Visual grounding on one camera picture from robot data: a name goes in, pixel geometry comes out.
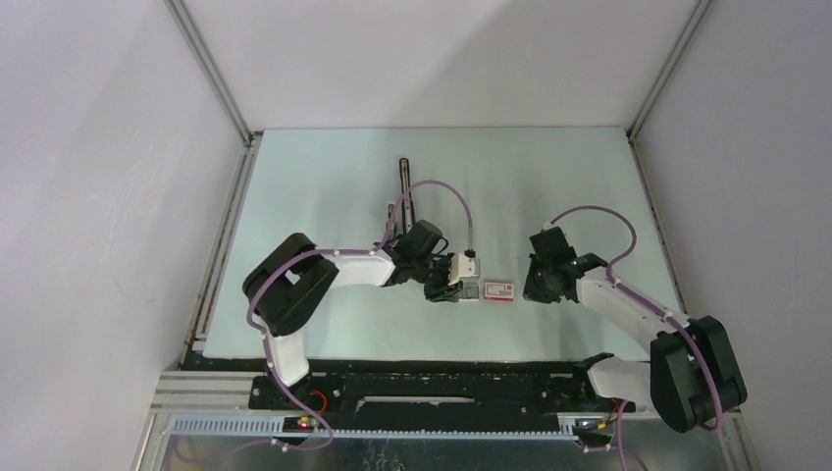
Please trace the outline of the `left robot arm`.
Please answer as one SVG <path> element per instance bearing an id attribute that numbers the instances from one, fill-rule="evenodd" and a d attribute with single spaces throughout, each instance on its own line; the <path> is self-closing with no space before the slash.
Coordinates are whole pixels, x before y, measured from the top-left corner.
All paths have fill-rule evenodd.
<path id="1" fill-rule="evenodd" d="M 366 249 L 324 248 L 307 235 L 285 239 L 244 279 L 246 320 L 259 331 L 267 366 L 276 379 L 273 397 L 298 408 L 310 395 L 310 373 L 302 330 L 335 288 L 390 288 L 415 282 L 430 302 L 456 302 L 464 282 L 478 275 L 477 252 L 440 252 L 446 240 L 435 225 L 420 220 L 402 235 L 386 232 Z"/>

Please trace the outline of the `white red staple box sleeve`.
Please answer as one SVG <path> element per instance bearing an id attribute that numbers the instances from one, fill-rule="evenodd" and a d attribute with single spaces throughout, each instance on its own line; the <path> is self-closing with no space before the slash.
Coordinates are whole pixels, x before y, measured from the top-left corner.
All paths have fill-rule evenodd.
<path id="1" fill-rule="evenodd" d="M 515 287 L 511 282 L 484 282 L 483 298 L 489 301 L 507 301 L 515 299 Z"/>

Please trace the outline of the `staple box tray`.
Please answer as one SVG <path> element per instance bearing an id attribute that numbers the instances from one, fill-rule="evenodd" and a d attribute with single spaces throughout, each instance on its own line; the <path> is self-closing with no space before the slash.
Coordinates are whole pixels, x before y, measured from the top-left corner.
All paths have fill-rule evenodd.
<path id="1" fill-rule="evenodd" d="M 463 301 L 477 301 L 481 297 L 480 286 L 478 283 L 463 283 L 458 300 Z"/>

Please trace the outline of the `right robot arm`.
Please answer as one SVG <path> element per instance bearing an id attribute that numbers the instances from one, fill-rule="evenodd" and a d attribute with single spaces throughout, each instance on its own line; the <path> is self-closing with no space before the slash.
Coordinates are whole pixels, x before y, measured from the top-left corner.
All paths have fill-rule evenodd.
<path id="1" fill-rule="evenodd" d="M 570 385 L 574 403 L 595 410 L 609 398 L 654 410 L 684 433 L 714 424 L 744 404 L 748 389 L 724 325 L 711 316 L 690 318 L 615 277 L 608 262 L 580 255 L 559 227 L 531 235 L 525 299 L 571 301 L 605 316 L 649 356 L 624 360 L 611 353 L 586 360 L 586 374 Z"/>

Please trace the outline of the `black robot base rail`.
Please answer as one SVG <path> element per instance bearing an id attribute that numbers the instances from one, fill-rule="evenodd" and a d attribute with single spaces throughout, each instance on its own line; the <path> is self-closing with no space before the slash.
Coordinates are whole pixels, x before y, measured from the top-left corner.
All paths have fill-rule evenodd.
<path id="1" fill-rule="evenodd" d="M 568 439 L 619 411 L 582 362 L 315 360 L 283 392 L 258 362 L 165 374 L 154 404 L 178 429 L 288 438 Z"/>

